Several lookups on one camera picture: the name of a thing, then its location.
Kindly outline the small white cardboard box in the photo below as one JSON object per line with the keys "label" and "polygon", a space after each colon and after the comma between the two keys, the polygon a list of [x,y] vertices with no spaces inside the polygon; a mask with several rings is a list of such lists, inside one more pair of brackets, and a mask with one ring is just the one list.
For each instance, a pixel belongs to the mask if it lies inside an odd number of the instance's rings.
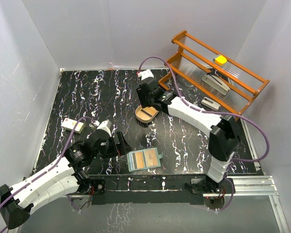
{"label": "small white cardboard box", "polygon": [[77,124],[76,120],[65,118],[63,122],[61,123],[61,127],[69,131],[72,131],[75,128],[74,132],[81,134],[85,127],[85,124],[83,122],[79,122]]}

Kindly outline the card with black stripe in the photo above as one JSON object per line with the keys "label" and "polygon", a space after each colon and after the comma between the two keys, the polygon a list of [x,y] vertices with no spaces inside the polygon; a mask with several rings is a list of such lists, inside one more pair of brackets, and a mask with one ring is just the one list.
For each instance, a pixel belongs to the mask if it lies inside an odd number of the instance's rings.
{"label": "card with black stripe", "polygon": [[141,112],[149,117],[152,117],[155,115],[155,113],[157,112],[156,110],[152,110],[150,109],[141,109]]}

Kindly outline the green card holder wallet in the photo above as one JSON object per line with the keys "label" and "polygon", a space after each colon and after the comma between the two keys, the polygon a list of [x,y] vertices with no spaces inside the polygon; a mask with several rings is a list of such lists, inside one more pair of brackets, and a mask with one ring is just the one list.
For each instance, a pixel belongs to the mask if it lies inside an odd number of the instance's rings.
{"label": "green card holder wallet", "polygon": [[131,151],[127,154],[129,172],[147,170],[161,166],[163,154],[157,148]]}

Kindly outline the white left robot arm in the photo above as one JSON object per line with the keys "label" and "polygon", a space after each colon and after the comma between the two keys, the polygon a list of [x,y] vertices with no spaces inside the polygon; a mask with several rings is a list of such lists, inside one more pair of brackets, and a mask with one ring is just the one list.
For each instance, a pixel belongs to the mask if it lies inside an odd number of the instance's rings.
{"label": "white left robot arm", "polygon": [[78,140],[64,149],[63,156],[41,171],[12,186],[0,186],[0,214],[5,228],[18,228],[34,211],[62,196],[88,192],[90,178],[84,167],[98,157],[114,158],[131,150],[121,131],[112,136],[97,129],[88,139]]}

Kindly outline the grey stapler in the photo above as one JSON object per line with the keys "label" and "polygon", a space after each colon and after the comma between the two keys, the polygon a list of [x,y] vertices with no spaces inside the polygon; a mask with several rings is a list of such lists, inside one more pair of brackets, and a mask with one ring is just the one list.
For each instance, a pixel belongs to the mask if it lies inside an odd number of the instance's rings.
{"label": "grey stapler", "polygon": [[217,76],[206,74],[202,76],[202,80],[223,95],[226,95],[230,90],[230,87]]}

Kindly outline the small white stapler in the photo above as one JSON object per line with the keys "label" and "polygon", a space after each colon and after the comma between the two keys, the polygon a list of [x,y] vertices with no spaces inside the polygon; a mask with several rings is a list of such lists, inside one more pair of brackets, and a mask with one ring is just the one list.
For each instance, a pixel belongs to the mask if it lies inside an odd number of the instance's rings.
{"label": "small white stapler", "polygon": [[201,101],[201,104],[214,110],[214,111],[219,111],[221,105],[207,97],[204,97]]}

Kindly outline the yellow sticky note block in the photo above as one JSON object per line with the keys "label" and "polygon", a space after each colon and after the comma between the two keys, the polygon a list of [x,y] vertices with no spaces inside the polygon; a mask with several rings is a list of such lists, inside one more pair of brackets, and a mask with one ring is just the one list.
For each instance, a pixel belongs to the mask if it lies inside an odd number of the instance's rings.
{"label": "yellow sticky note block", "polygon": [[218,66],[222,66],[222,65],[224,65],[227,62],[227,59],[223,55],[218,54],[217,56],[215,56],[213,58],[213,62],[215,64],[217,64]]}

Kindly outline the beige oval tray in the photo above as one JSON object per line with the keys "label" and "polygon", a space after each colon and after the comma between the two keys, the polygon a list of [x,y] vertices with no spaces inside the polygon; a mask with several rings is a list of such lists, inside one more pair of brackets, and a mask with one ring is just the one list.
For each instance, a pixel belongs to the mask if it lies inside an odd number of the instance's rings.
{"label": "beige oval tray", "polygon": [[135,110],[137,120],[145,124],[150,123],[158,113],[159,111],[157,111],[154,107],[143,108],[141,105],[139,105]]}

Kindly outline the orange credit card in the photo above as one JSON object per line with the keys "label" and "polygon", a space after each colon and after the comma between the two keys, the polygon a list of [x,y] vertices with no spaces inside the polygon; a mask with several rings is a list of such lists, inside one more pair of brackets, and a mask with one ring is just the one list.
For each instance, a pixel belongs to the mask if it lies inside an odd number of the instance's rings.
{"label": "orange credit card", "polygon": [[147,167],[159,165],[159,158],[156,149],[148,149],[144,152]]}
{"label": "orange credit card", "polygon": [[130,157],[133,170],[145,169],[146,163],[142,151],[133,152]]}

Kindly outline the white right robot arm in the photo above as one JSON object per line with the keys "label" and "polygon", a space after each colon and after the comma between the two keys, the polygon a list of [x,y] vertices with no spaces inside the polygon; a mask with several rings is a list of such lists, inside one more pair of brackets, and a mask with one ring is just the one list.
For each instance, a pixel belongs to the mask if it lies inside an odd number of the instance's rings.
{"label": "white right robot arm", "polygon": [[142,107],[153,107],[182,119],[207,136],[211,162],[203,186],[208,192],[219,192],[224,187],[225,173],[240,144],[235,118],[204,113],[196,105],[184,103],[185,98],[180,98],[172,90],[165,90],[153,77],[142,78],[136,90]]}

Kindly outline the orange wooden shelf rack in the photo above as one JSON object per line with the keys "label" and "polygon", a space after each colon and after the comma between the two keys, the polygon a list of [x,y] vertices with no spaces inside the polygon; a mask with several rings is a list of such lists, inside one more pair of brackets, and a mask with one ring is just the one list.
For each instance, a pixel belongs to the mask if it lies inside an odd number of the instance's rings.
{"label": "orange wooden shelf rack", "polygon": [[182,77],[223,110],[243,115],[270,82],[220,51],[181,31],[172,38],[177,52],[167,62]]}

